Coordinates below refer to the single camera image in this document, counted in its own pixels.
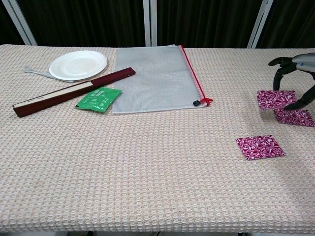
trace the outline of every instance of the green packet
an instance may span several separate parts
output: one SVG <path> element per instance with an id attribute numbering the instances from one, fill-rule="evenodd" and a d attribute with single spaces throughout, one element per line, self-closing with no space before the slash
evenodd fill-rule
<path id="1" fill-rule="evenodd" d="M 89 92 L 76 106 L 77 109 L 105 112 L 121 93 L 121 90 L 100 87 Z"/>

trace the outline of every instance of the red zipper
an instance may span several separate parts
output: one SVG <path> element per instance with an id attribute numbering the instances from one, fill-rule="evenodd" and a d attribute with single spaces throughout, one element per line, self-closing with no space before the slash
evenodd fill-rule
<path id="1" fill-rule="evenodd" d="M 182 49 L 182 52 L 183 52 L 183 54 L 184 54 L 184 56 L 185 56 L 185 61 L 186 61 L 186 63 L 187 63 L 187 65 L 188 65 L 188 67 L 189 67 L 189 71 L 190 71 L 190 74 L 191 74 L 191 76 L 193 77 L 193 81 L 194 81 L 194 83 L 195 83 L 195 85 L 196 85 L 196 88 L 197 88 L 197 91 L 198 91 L 198 93 L 199 93 L 199 96 L 201 97 L 201 99 L 198 101 L 194 101 L 193 102 L 193 105 L 194 106 L 198 106 L 198 105 L 200 105 L 201 103 L 204 103 L 204 106 L 205 107 L 207 107 L 207 106 L 209 106 L 210 105 L 210 103 L 213 101 L 212 99 L 210 99 L 210 98 L 207 98 L 206 96 L 205 96 L 205 93 L 203 92 L 203 90 L 202 90 L 202 88 L 201 88 L 201 85 L 200 85 L 200 83 L 199 83 L 199 81 L 198 81 L 198 79 L 197 79 L 197 76 L 196 76 L 196 74 L 195 74 L 195 72 L 194 72 L 194 70 L 193 70 L 193 68 L 192 68 L 192 66 L 191 66 L 191 63 L 190 63 L 190 61 L 188 60 L 188 57 L 187 57 L 187 54 L 186 54 L 186 52 L 185 52 L 185 50 L 184 50 L 184 47 L 181 45 L 181 49 Z"/>

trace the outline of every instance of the table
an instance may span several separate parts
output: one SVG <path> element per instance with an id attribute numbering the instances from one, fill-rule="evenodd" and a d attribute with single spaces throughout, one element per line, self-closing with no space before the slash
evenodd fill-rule
<path id="1" fill-rule="evenodd" d="M 81 96 L 18 118 L 12 104 L 69 86 L 23 66 L 48 71 L 78 50 L 108 57 L 97 76 L 114 71 L 115 48 L 0 46 L 0 232 L 315 233 L 315 129 L 256 103 L 272 89 L 270 60 L 314 49 L 187 49 L 208 108 L 99 114 L 75 109 Z M 281 89 L 313 84 L 294 72 Z M 235 139 L 266 134 L 287 155 L 245 160 Z"/>

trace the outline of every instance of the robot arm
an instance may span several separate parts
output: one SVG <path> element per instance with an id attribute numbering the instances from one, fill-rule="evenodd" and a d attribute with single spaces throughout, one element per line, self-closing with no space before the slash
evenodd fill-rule
<path id="1" fill-rule="evenodd" d="M 268 63 L 270 66 L 280 64 L 274 77 L 274 90 L 280 89 L 280 82 L 284 75 L 295 70 L 301 70 L 312 75 L 315 80 L 315 53 L 300 54 L 293 58 L 276 58 Z M 315 100 L 315 86 L 311 87 L 296 103 L 287 105 L 285 110 L 302 109 Z"/>

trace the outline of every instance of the white paper plate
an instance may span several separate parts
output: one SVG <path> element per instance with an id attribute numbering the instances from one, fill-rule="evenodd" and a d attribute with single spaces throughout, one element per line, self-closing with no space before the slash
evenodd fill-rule
<path id="1" fill-rule="evenodd" d="M 49 73 L 58 79 L 82 80 L 101 72 L 107 65 L 107 58 L 95 51 L 77 51 L 55 59 Z"/>

